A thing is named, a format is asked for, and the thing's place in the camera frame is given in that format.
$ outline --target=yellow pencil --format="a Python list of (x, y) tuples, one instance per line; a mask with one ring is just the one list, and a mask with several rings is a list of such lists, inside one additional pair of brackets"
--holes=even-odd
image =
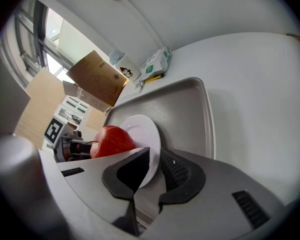
[(162, 74), (160, 74), (160, 75), (157, 75), (157, 76), (155, 76), (155, 77), (152, 77), (152, 78), (150, 78), (150, 79), (147, 79), (147, 80), (145, 80), (144, 82), (145, 83), (148, 83), (148, 82), (150, 82), (150, 81), (152, 81), (152, 80), (156, 80), (156, 79), (159, 79), (159, 78), (163, 78), (165, 76), (165, 73), (162, 73)]

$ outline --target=white plate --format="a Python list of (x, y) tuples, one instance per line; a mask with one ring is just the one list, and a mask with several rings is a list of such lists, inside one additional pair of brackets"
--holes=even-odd
[(151, 181), (159, 166), (161, 140), (158, 129), (149, 117), (142, 114), (131, 116), (120, 128), (133, 138), (136, 148), (150, 148), (149, 171), (139, 187), (142, 188)]

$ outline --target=gray tray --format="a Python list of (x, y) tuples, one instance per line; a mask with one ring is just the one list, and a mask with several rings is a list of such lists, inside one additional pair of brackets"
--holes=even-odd
[[(214, 158), (212, 116), (204, 83), (199, 78), (174, 82), (114, 107), (104, 126), (120, 126), (139, 114), (154, 121), (163, 147)], [(158, 169), (134, 195), (139, 222), (148, 226), (158, 216), (158, 199), (165, 192), (165, 178)]]

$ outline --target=red apple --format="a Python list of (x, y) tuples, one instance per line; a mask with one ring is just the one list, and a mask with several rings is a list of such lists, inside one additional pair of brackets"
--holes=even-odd
[(90, 149), (91, 158), (107, 157), (136, 148), (129, 133), (113, 125), (103, 127), (94, 141)]

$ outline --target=tissue box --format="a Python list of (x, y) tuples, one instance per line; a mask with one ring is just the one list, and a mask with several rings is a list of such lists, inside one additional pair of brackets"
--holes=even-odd
[(102, 112), (113, 107), (127, 79), (93, 50), (67, 72), (76, 83), (63, 81), (64, 93)]
[(155, 77), (168, 70), (172, 52), (169, 48), (163, 47), (152, 54), (141, 68), (142, 80)]

